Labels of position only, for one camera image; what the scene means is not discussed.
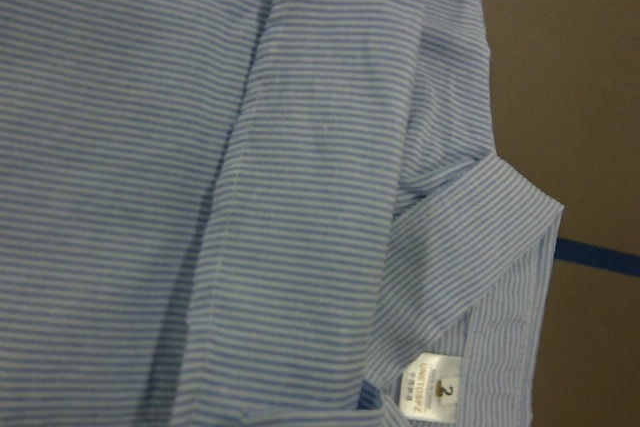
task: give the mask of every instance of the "size label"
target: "size label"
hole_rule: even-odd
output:
[[[456,421],[461,357],[424,353],[402,375],[400,411],[411,420]]]

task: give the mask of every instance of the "clothing tag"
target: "clothing tag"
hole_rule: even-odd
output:
[[[400,411],[405,417],[455,422],[461,363],[461,357],[420,354],[402,375]]]

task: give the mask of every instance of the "blue striped shirt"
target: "blue striped shirt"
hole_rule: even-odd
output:
[[[561,206],[481,0],[0,0],[0,424],[524,426]]]

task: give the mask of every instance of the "blue strip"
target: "blue strip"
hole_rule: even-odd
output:
[[[559,238],[555,258],[640,277],[640,257],[575,240]]]

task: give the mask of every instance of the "brown background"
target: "brown background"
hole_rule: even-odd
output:
[[[498,151],[561,237],[640,255],[640,0],[484,0]],[[552,276],[534,426],[640,426],[640,278]]]

